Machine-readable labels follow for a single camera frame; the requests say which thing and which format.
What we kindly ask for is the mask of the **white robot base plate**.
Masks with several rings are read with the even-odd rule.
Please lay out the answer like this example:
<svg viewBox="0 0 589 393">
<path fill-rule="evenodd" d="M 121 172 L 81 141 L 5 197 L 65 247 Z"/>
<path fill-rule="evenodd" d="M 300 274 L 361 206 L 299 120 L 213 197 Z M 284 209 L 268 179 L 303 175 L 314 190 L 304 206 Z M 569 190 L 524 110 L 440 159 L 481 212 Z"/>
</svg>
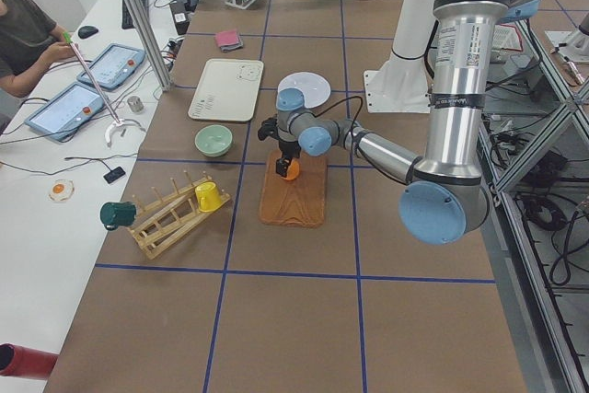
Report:
<svg viewBox="0 0 589 393">
<path fill-rule="evenodd" d="M 428 77 L 424 72 L 364 71 L 370 113 L 425 113 L 429 110 Z"/>
</svg>

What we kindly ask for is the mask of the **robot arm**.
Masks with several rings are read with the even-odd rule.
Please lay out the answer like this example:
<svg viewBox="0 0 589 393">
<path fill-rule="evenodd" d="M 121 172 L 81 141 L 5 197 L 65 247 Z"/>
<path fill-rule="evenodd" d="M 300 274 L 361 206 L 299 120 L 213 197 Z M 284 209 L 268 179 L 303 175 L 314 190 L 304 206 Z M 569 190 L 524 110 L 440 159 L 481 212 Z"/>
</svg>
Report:
<svg viewBox="0 0 589 393">
<path fill-rule="evenodd" d="M 275 171 L 286 176 L 295 159 L 321 156 L 338 145 L 405 185 L 398 204 L 403 225 L 420 241 L 442 245 L 478 228 L 490 209 L 476 163 L 495 27 L 532 17 L 540 0 L 429 0 L 438 24 L 423 156 L 367 131 L 356 120 L 326 120 L 289 88 L 269 119 L 281 156 Z"/>
</svg>

